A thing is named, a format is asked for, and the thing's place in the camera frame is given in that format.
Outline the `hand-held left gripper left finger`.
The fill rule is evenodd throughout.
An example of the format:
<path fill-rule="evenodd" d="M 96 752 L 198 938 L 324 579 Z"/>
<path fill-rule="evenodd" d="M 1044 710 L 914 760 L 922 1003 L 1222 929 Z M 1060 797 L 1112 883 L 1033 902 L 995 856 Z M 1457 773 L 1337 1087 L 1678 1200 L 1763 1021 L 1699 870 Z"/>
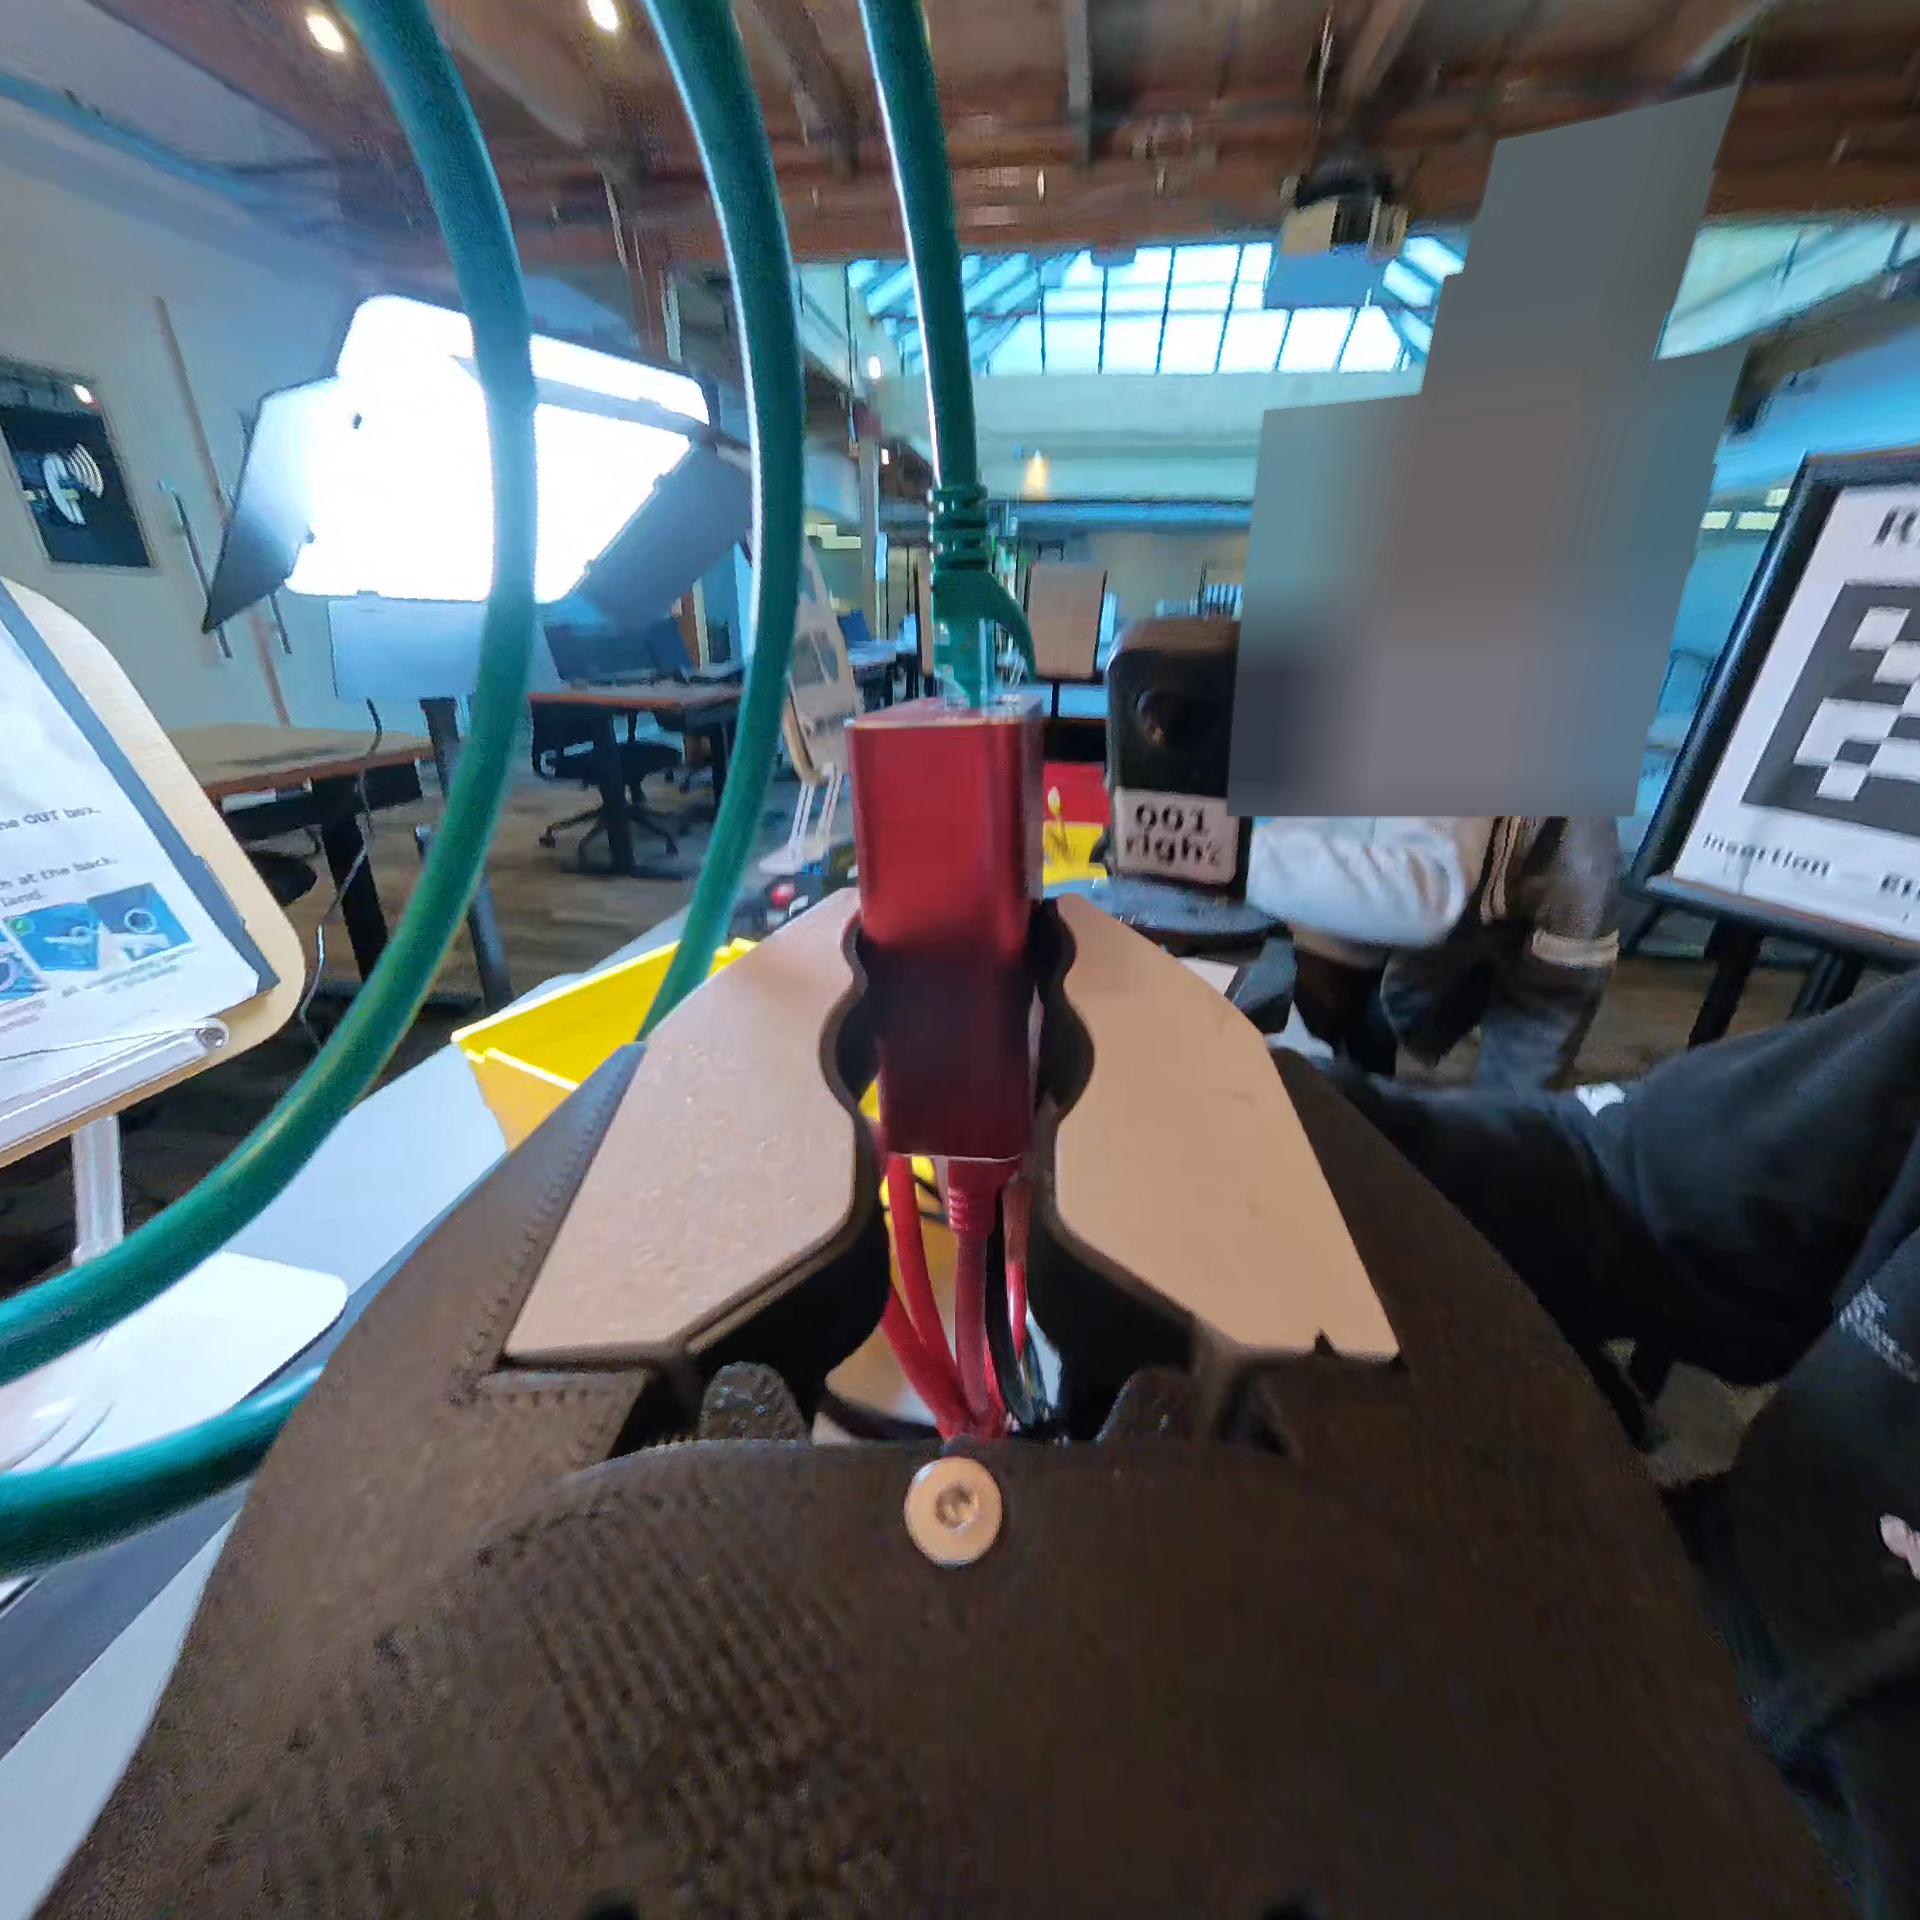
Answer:
<path fill-rule="evenodd" d="M 836 1059 L 857 895 L 710 975 L 643 1045 L 502 1360 L 830 1370 L 891 1293 L 875 1157 Z"/>

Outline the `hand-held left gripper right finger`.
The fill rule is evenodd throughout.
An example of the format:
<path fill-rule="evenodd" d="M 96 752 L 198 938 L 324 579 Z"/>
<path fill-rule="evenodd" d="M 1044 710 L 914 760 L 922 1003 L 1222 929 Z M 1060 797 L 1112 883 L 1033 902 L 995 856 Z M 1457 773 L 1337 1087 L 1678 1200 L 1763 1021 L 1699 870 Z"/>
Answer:
<path fill-rule="evenodd" d="M 1386 1365 L 1401 1344 L 1264 1037 L 1083 895 L 1054 910 L 1090 1045 L 1051 1150 L 1068 1243 L 1234 1360 Z"/>

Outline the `yellow plastic bin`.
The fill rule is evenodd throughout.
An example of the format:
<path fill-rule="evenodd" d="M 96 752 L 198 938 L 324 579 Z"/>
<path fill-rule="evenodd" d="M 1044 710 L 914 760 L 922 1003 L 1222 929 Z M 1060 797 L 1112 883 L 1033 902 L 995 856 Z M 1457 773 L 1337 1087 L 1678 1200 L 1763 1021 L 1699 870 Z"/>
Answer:
<path fill-rule="evenodd" d="M 700 1055 L 686 1051 L 664 1059 L 680 1078 L 657 1074 L 651 1089 L 684 1105 L 670 1126 L 689 1150 L 713 1161 L 721 1152 L 754 1152 L 769 1138 L 782 1138 L 811 1125 L 828 1103 L 854 1097 L 854 1125 L 881 1118 L 878 1065 L 873 1039 L 857 1029 L 866 1021 L 868 986 L 857 951 L 842 951 L 849 978 L 824 1013 L 824 1034 L 811 1059 L 828 1083 L 825 1091 L 802 1087 L 802 1070 L 789 1059 L 793 1013 L 787 1007 L 789 979 L 811 963 L 811 951 L 777 951 L 772 961 L 754 961 L 754 944 L 723 944 L 708 973 L 721 975 L 736 961 L 750 961 L 750 986 L 723 989 L 717 1003 L 698 1016 Z M 653 1010 L 677 944 L 644 951 L 614 967 L 576 975 L 553 991 L 531 997 L 502 1014 L 459 1029 L 456 1048 L 466 1055 L 473 1078 L 494 1113 L 508 1144 L 521 1144 L 561 1103 L 621 1046 L 635 1041 L 640 1021 Z"/>

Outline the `red metal ethernet switch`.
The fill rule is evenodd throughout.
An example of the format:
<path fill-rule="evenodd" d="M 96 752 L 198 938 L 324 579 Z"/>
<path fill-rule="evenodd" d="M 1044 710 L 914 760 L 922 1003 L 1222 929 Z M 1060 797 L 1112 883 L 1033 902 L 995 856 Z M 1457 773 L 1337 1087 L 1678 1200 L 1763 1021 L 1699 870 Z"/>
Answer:
<path fill-rule="evenodd" d="M 1043 715 L 897 703 L 849 731 L 857 959 L 902 1157 L 1010 1166 L 1033 1134 Z"/>

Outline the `person's right forearm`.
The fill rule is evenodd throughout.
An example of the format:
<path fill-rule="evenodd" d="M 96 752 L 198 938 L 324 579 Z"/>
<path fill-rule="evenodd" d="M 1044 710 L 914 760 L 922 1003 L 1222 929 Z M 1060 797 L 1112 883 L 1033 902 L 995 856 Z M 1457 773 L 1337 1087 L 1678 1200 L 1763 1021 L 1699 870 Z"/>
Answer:
<path fill-rule="evenodd" d="M 1731 1385 L 1916 1392 L 1916 975 L 1676 1054 L 1597 1111 L 1323 1075 L 1568 1331 Z"/>

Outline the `instruction sheet stand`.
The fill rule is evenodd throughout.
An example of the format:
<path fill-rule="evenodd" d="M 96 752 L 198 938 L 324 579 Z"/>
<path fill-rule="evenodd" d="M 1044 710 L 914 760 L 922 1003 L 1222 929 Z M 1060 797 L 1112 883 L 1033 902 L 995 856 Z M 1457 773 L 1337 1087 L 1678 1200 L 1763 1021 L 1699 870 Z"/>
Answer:
<path fill-rule="evenodd" d="M 1035 560 L 1026 573 L 1025 616 L 1033 675 L 1096 683 L 1107 621 L 1108 570 L 1096 561 Z"/>
<path fill-rule="evenodd" d="M 129 1232 L 121 1113 L 296 1007 L 297 936 L 125 672 L 45 595 L 3 591 L 3 1146 L 67 1152 L 70 1262 Z M 4 1385 L 27 1478 L 236 1406 L 344 1314 L 330 1270 L 221 1250 Z"/>
<path fill-rule="evenodd" d="M 862 712 L 833 595 L 809 542 L 801 547 L 795 631 L 787 658 L 782 733 L 795 774 L 821 786 L 845 773 L 845 727 Z"/>

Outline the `black office chair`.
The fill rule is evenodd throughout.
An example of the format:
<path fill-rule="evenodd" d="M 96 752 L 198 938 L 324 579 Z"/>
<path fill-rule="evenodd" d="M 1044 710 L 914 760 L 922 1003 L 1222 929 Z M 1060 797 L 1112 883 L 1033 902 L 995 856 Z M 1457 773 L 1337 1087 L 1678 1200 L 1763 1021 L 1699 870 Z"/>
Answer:
<path fill-rule="evenodd" d="M 640 728 L 635 710 L 533 702 L 534 776 L 590 787 L 595 807 L 542 827 L 539 848 L 558 849 L 564 829 L 584 825 L 573 853 L 580 873 L 634 880 L 682 880 L 680 838 L 644 802 L 646 776 L 684 766 L 677 735 Z"/>

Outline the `ceiling projector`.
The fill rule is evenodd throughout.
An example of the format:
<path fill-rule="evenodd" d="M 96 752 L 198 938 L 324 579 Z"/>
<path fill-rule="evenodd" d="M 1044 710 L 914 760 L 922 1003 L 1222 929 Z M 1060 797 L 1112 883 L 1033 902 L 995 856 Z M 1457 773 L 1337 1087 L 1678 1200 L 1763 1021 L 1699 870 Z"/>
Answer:
<path fill-rule="evenodd" d="M 1393 171 L 1371 162 L 1329 162 L 1292 183 L 1277 253 L 1393 257 L 1405 235 L 1408 206 Z"/>

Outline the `wooden top desk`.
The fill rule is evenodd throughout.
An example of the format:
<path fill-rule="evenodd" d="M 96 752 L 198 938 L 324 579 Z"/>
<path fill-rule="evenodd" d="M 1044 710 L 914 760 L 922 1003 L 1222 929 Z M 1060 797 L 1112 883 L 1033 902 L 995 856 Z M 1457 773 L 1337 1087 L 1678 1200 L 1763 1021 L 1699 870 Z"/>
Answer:
<path fill-rule="evenodd" d="M 332 910 L 341 912 L 352 961 L 366 975 L 392 936 L 372 875 L 372 823 L 425 799 L 425 768 L 449 790 L 444 750 L 381 723 L 210 723 L 168 735 L 278 904 L 313 893 L 313 858 L 324 864 Z"/>

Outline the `studio light panel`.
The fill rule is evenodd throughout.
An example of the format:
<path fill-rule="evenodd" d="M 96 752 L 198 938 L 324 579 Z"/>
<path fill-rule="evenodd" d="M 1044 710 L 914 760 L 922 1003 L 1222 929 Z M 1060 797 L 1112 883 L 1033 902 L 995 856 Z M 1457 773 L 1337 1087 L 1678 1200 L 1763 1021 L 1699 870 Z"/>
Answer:
<path fill-rule="evenodd" d="M 753 542 L 753 455 L 682 370 L 534 333 L 534 603 L 665 614 Z M 483 603 L 494 570 L 489 414 L 465 313 L 361 302 L 332 375 L 256 407 L 210 633 L 282 589 Z"/>

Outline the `black wall poster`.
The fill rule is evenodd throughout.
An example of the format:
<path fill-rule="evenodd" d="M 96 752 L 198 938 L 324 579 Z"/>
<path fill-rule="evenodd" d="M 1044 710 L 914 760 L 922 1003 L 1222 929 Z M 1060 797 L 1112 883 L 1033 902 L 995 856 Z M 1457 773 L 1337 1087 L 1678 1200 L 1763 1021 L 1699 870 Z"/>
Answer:
<path fill-rule="evenodd" d="M 154 569 L 92 376 L 4 355 L 3 441 L 40 550 L 52 566 Z"/>

